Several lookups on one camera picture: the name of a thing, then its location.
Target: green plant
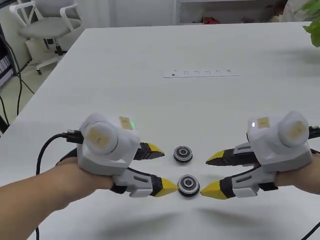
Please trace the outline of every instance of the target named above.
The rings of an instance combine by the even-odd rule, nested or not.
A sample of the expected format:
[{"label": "green plant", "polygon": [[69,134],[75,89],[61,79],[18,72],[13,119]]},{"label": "green plant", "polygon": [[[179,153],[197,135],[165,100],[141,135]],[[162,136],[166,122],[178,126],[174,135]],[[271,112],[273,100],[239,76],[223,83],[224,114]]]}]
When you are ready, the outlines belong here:
[{"label": "green plant", "polygon": [[311,0],[302,6],[306,14],[313,18],[309,26],[303,26],[310,34],[311,42],[315,47],[320,47],[320,0]]}]

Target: black cable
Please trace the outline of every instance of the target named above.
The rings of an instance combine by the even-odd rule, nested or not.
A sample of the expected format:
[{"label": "black cable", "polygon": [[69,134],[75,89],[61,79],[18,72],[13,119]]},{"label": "black cable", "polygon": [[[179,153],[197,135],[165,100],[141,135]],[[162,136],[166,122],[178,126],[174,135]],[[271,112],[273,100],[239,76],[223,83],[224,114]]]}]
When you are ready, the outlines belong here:
[{"label": "black cable", "polygon": [[318,228],[320,227],[320,222],[315,225],[310,232],[308,232],[301,240],[307,240]]},{"label": "black cable", "polygon": [[320,137],[320,127],[319,126],[309,126],[309,140]]},{"label": "black cable", "polygon": [[[42,157],[45,153],[46,148],[49,146],[50,143],[52,143],[53,140],[58,139],[58,138],[67,138],[68,135],[67,133],[60,133],[57,135],[54,135],[52,137],[50,137],[48,139],[48,141],[45,142],[45,144],[42,146],[41,151],[39,153],[38,159],[36,161],[36,171],[35,171],[35,175],[39,175],[40,174],[40,167],[41,167],[41,161],[42,161]],[[39,227],[37,227],[35,229],[35,239],[36,240],[40,240],[40,231],[39,231]]]},{"label": "black cable", "polygon": [[4,114],[4,117],[5,117],[6,124],[9,126],[9,125],[10,125],[10,123],[9,123],[9,120],[8,120],[8,116],[7,116],[7,111],[6,111],[5,103],[4,103],[4,100],[2,99],[2,97],[1,97],[1,96],[0,96],[0,101],[1,101],[1,104],[2,104],[3,114]]},{"label": "black cable", "polygon": [[39,227],[35,229],[35,240],[40,240],[40,232],[39,232]]},{"label": "black cable", "polygon": [[20,82],[20,90],[19,90],[19,95],[18,95],[18,101],[17,101],[17,106],[16,106],[16,115],[18,116],[19,115],[19,112],[20,112],[20,100],[21,100],[21,95],[22,95],[22,89],[23,89],[23,86],[22,86],[22,83],[31,91],[32,94],[35,94],[31,88],[25,83],[25,81],[23,81],[22,77],[21,77],[21,69],[20,69],[20,66],[19,66],[19,63],[18,63],[18,60],[17,60],[17,57],[16,57],[16,54],[14,52],[14,50],[12,49],[12,47],[10,46],[10,44],[6,41],[6,39],[0,34],[0,39],[4,42],[4,44],[6,45],[6,48],[8,50],[8,53],[9,55],[11,55],[11,59],[13,61],[13,65],[12,65],[12,68],[13,68],[13,71],[15,73],[15,75],[18,77],[19,79],[19,82]]},{"label": "black cable", "polygon": [[9,50],[9,54],[11,54],[13,60],[15,61],[15,65],[13,64],[14,66],[12,66],[12,67],[14,68],[14,70],[15,70],[15,74],[18,76],[19,80],[20,80],[21,82],[23,82],[23,84],[30,90],[30,92],[31,92],[32,94],[35,94],[35,92],[31,90],[31,88],[25,83],[25,81],[22,80],[22,77],[21,77],[21,69],[20,69],[20,66],[19,66],[19,64],[18,64],[18,60],[17,60],[17,57],[16,57],[16,54],[15,54],[14,50],[12,49],[12,47],[10,46],[10,44],[7,42],[7,40],[4,39],[4,38],[1,36],[1,34],[0,34],[0,38],[1,38],[1,40],[4,42],[4,44],[7,46],[8,50]]}]

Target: chair backrest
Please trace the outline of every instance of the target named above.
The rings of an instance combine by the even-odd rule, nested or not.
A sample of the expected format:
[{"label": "chair backrest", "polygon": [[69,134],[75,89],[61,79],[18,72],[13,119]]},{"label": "chair backrest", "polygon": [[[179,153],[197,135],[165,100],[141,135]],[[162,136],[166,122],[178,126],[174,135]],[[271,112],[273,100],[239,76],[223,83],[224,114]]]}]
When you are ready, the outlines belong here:
[{"label": "chair backrest", "polygon": [[[44,18],[59,18],[61,8],[75,4],[74,0],[33,0],[33,2]],[[68,9],[66,15],[71,19],[79,19],[74,9]]]}]

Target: white table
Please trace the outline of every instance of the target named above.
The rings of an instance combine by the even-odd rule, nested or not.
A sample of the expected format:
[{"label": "white table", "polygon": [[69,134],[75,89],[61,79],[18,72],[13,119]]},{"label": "white table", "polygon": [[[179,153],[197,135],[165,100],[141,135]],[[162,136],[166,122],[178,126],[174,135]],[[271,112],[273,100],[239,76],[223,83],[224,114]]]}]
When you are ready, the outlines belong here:
[{"label": "white table", "polygon": [[[320,123],[320,51],[302,23],[88,29],[0,140],[0,185],[32,176],[43,143],[92,112],[135,116],[142,141],[166,157],[133,168],[202,187],[243,167],[205,165],[246,141],[247,119],[301,111]],[[237,70],[238,77],[163,78],[169,69]],[[311,146],[320,149],[319,140]],[[194,159],[175,163],[189,146]],[[74,147],[56,140],[42,170]],[[254,198],[216,200],[178,193],[129,198],[97,191],[52,214],[41,240],[299,240],[320,220],[320,196],[293,187]],[[316,232],[310,240],[318,239]]]}]

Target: floor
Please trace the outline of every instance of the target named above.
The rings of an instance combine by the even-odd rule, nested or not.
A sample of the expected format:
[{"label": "floor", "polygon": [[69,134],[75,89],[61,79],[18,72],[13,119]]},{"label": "floor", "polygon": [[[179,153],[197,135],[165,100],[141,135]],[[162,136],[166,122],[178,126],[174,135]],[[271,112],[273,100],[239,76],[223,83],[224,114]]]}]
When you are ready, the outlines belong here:
[{"label": "floor", "polygon": [[[30,87],[33,92],[36,92],[42,83],[47,79],[49,74],[55,68],[56,64],[51,64],[49,66],[43,67],[41,69],[42,75],[38,75],[36,72],[35,66],[27,66],[22,71],[22,80]],[[29,91],[29,89],[23,84],[22,85],[22,94],[20,100],[20,108],[19,111],[26,106],[29,100],[32,98],[33,94]],[[0,96],[3,99],[6,114],[11,124],[17,117],[17,103],[18,103],[18,95],[20,90],[20,83],[17,77],[13,77],[10,79],[0,92]],[[5,119],[3,108],[0,105],[0,115]]]}]

